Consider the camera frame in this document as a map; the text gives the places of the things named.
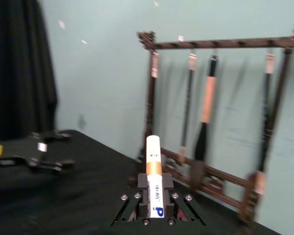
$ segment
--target black table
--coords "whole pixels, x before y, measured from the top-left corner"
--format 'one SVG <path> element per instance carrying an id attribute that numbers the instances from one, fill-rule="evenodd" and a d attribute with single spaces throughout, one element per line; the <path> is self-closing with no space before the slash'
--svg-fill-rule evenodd
<path id="1" fill-rule="evenodd" d="M 86 235 L 115 216 L 116 200 L 136 190 L 126 187 L 133 160 L 78 131 L 70 143 L 48 145 L 54 159 L 74 159 L 75 169 L 59 176 L 31 174 L 19 167 L 0 169 L 0 235 Z M 191 193 L 175 184 L 175 190 Z M 201 196 L 196 200 L 224 235 L 238 229 L 236 214 Z M 276 235 L 259 225 L 254 234 Z"/>

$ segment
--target light blue wall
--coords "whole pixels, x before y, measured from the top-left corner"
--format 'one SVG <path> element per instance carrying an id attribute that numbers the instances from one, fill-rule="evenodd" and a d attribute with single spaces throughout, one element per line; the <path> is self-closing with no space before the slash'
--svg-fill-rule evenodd
<path id="1" fill-rule="evenodd" d="M 60 129 L 86 135 L 136 157 L 145 119 L 148 52 L 136 32 L 158 41 L 292 35 L 294 0 L 41 0 L 48 28 L 60 105 Z M 255 169 L 266 49 L 220 50 L 217 106 L 208 163 L 239 177 Z M 281 62 L 281 50 L 276 60 Z M 198 63 L 188 146 L 199 126 L 207 61 Z M 187 82 L 187 50 L 161 51 L 155 131 L 162 146 L 179 150 Z M 275 70 L 272 97 L 279 69 Z M 294 57 L 268 161 L 268 187 L 258 221 L 294 235 Z M 241 189 L 228 186 L 239 198 Z"/>

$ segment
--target screw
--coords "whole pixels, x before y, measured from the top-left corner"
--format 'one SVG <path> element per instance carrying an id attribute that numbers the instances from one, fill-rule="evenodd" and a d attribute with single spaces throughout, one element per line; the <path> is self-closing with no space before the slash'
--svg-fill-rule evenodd
<path id="1" fill-rule="evenodd" d="M 188 195 L 185 196 L 185 199 L 188 200 L 188 201 L 191 201 L 193 199 L 193 197 L 188 194 Z"/>
<path id="2" fill-rule="evenodd" d="M 137 192 L 136 194 L 134 194 L 134 197 L 138 199 L 141 197 L 141 195 L 139 194 L 139 192 Z"/>
<path id="3" fill-rule="evenodd" d="M 143 224 L 146 226 L 146 225 L 148 225 L 150 223 L 150 221 L 149 221 L 149 219 L 144 219 L 143 220 Z"/>
<path id="4" fill-rule="evenodd" d="M 123 201 L 125 201 L 125 200 L 127 199 L 127 196 L 124 194 L 124 195 L 121 196 L 121 199 L 122 199 Z"/>
<path id="5" fill-rule="evenodd" d="M 168 224 L 169 225 L 174 225 L 175 224 L 175 220 L 174 219 L 168 219 Z"/>
<path id="6" fill-rule="evenodd" d="M 172 194 L 172 197 L 173 197 L 174 199 L 176 199 L 176 198 L 178 198 L 178 194 L 175 192 L 174 194 Z"/>

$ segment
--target black fabric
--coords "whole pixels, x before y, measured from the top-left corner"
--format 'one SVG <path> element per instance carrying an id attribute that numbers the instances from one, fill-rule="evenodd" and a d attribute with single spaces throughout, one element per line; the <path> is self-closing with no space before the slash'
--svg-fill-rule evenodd
<path id="1" fill-rule="evenodd" d="M 97 234 L 119 210 L 117 199 L 136 192 L 126 188 L 134 170 L 132 159 L 78 131 L 66 132 L 72 134 L 72 141 L 48 145 L 48 154 L 52 159 L 76 160 L 72 172 L 52 176 L 30 174 L 18 167 L 0 169 L 0 235 Z M 181 195 L 194 195 L 179 184 L 174 187 Z M 196 194 L 195 199 L 210 226 L 220 227 L 225 235 L 236 233 L 236 213 L 201 195 Z M 278 235 L 261 225 L 253 234 Z"/>
<path id="2" fill-rule="evenodd" d="M 57 104 L 36 0 L 0 0 L 0 140 L 54 129 Z"/>

